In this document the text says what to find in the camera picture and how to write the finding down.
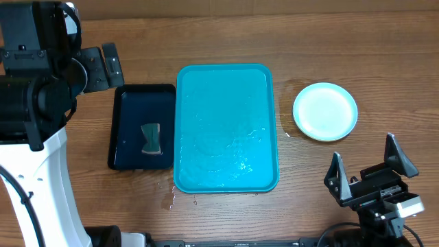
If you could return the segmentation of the light blue plate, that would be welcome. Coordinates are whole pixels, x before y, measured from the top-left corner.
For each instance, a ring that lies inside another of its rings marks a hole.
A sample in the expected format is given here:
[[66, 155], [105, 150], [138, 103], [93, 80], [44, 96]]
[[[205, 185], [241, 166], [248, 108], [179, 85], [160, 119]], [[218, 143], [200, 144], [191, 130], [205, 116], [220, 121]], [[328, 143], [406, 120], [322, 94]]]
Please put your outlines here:
[[306, 136], [316, 141], [332, 142], [352, 132], [359, 112], [356, 101], [346, 89], [319, 82], [297, 94], [292, 116], [298, 129]]

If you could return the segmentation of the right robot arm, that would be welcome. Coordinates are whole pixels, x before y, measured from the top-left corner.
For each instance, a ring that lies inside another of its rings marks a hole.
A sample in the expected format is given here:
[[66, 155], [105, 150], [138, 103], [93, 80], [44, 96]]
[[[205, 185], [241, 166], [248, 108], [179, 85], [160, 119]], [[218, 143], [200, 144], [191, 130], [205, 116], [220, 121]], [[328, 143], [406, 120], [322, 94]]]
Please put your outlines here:
[[409, 192], [402, 177], [413, 178], [418, 169], [408, 159], [396, 137], [387, 133], [382, 163], [360, 171], [361, 178], [347, 178], [342, 157], [335, 152], [324, 184], [341, 207], [356, 212], [356, 229], [338, 231], [331, 246], [410, 246], [408, 230], [420, 246], [420, 237], [405, 219], [425, 210], [418, 194]]

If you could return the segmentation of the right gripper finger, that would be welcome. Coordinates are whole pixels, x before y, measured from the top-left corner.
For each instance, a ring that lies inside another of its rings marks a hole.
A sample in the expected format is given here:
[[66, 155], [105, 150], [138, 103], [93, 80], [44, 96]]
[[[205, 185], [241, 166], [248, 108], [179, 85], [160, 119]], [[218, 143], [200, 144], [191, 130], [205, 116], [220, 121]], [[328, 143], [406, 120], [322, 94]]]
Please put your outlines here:
[[395, 135], [390, 132], [386, 135], [384, 163], [399, 175], [404, 175], [408, 178], [419, 175], [416, 166], [406, 156]]
[[337, 152], [333, 153], [330, 168], [324, 177], [324, 184], [337, 202], [348, 202], [353, 199], [342, 157]]

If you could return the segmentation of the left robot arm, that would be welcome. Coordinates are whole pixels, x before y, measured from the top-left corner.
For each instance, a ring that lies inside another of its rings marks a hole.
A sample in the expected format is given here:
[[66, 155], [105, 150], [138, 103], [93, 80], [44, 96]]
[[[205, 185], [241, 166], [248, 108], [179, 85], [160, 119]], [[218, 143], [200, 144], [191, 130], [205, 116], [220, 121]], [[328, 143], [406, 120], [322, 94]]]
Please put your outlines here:
[[120, 246], [117, 226], [85, 226], [67, 167], [77, 96], [122, 86], [114, 44], [85, 49], [71, 3], [1, 4], [1, 179], [27, 246]]

